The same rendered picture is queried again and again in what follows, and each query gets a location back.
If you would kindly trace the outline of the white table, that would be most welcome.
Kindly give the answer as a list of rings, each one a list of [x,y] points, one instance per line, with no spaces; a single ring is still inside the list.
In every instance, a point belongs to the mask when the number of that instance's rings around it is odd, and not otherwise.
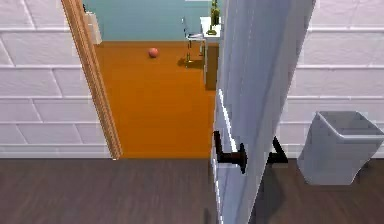
[[[204,39],[204,83],[207,90],[215,90],[219,59],[220,25],[211,25],[211,18],[200,18]]]

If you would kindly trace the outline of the grey trash can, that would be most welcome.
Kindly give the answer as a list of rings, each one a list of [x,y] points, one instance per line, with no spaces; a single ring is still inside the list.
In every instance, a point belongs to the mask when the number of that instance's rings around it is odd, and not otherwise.
[[[317,111],[297,158],[311,185],[350,185],[384,142],[384,132],[358,111]]]

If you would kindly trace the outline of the white chair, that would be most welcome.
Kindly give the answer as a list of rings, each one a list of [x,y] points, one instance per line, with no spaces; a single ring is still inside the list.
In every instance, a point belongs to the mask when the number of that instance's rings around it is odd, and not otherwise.
[[[187,54],[186,54],[186,59],[185,62],[186,64],[189,64],[192,62],[191,60],[191,49],[192,49],[192,43],[193,42],[199,42],[199,55],[204,56],[204,50],[205,50],[205,39],[203,36],[203,33],[191,33],[186,21],[186,17],[183,16],[181,18],[181,23],[183,25],[183,32],[184,32],[184,37],[187,40]]]

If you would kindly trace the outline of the white room door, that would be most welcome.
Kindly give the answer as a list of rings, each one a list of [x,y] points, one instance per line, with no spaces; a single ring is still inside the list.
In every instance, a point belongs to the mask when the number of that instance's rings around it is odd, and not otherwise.
[[[211,164],[218,224],[248,224],[316,0],[223,0],[214,131],[224,152],[243,143],[244,174]]]

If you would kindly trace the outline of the wooden door frame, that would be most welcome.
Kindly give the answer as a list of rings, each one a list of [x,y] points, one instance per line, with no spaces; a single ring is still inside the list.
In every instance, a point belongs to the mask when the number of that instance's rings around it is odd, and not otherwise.
[[[111,158],[115,160],[120,159],[123,154],[122,146],[108,101],[95,48],[91,40],[82,0],[61,0],[61,3]]]

